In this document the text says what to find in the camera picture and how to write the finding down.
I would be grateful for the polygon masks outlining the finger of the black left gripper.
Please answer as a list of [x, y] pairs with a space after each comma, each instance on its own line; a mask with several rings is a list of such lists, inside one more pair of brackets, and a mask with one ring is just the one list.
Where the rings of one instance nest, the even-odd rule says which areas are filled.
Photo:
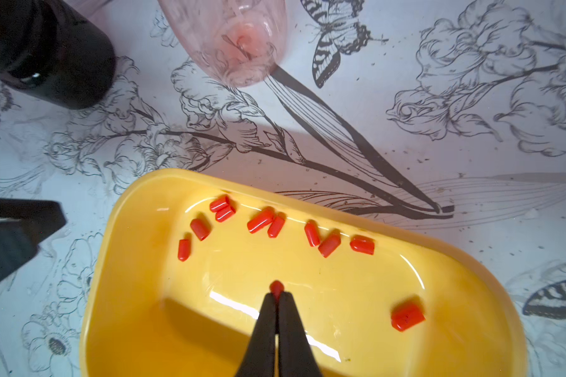
[[0, 283], [32, 260], [39, 245], [66, 223], [56, 201], [0, 198]]

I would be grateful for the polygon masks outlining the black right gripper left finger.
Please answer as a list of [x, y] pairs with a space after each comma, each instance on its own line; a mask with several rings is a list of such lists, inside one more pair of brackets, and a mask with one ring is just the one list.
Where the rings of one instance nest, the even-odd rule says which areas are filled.
[[275, 375], [275, 336], [278, 334], [278, 303], [272, 293], [265, 295], [245, 356], [236, 377]]

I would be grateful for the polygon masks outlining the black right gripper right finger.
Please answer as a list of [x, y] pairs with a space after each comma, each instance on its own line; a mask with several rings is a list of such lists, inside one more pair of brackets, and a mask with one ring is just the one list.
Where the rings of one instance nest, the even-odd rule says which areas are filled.
[[282, 377], [323, 377], [291, 293], [278, 300], [278, 371]]

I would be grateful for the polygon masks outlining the yellow plastic storage tray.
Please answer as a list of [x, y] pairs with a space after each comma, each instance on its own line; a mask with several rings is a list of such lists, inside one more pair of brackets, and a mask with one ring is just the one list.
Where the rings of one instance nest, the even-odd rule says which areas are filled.
[[[215, 220], [228, 195], [236, 214]], [[270, 207], [286, 223], [247, 223]], [[194, 218], [211, 227], [198, 240]], [[339, 233], [325, 259], [308, 243]], [[375, 242], [353, 251], [354, 236]], [[181, 239], [191, 255], [178, 260]], [[505, 289], [476, 259], [443, 241], [297, 199], [180, 169], [135, 181], [111, 213], [80, 340], [84, 376], [231, 376], [264, 296], [281, 281], [327, 376], [525, 376], [528, 353]], [[413, 302], [425, 321], [404, 332], [391, 312]]]

